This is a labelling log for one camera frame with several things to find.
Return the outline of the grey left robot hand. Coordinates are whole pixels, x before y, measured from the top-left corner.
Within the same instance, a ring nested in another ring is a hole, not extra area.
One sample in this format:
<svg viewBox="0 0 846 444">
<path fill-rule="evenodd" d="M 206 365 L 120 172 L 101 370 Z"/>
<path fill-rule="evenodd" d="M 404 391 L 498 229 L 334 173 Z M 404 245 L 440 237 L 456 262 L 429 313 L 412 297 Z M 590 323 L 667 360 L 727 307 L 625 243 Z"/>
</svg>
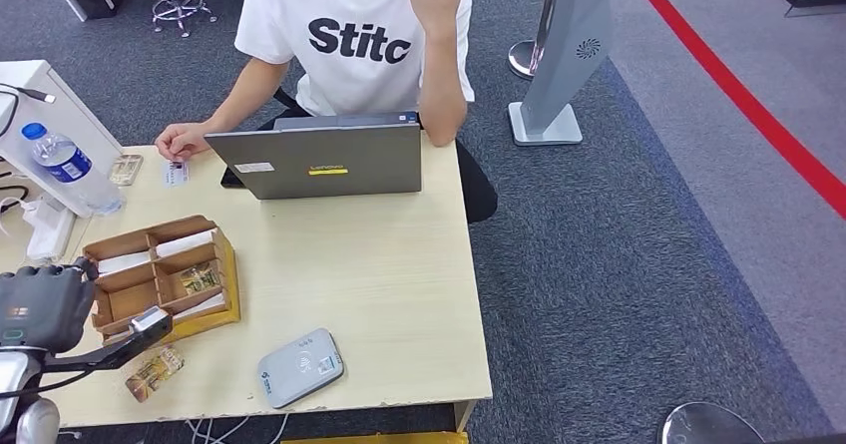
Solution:
<svg viewBox="0 0 846 444">
<path fill-rule="evenodd" d="M 73 349 L 82 339 L 98 276 L 96 265 L 85 257 L 3 272 L 1 345 L 53 354 Z"/>
</svg>

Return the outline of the person's right hand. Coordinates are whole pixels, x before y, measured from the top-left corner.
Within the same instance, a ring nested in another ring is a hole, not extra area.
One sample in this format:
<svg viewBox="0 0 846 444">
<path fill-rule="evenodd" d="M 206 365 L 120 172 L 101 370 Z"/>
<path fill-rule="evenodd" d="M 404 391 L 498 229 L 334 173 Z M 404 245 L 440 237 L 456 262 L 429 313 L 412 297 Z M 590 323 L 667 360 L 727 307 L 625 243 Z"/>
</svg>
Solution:
<svg viewBox="0 0 846 444">
<path fill-rule="evenodd" d="M 205 140 L 208 131 L 207 123 L 170 124 L 157 136 L 154 145 L 166 160 L 184 162 L 210 148 Z"/>
</svg>

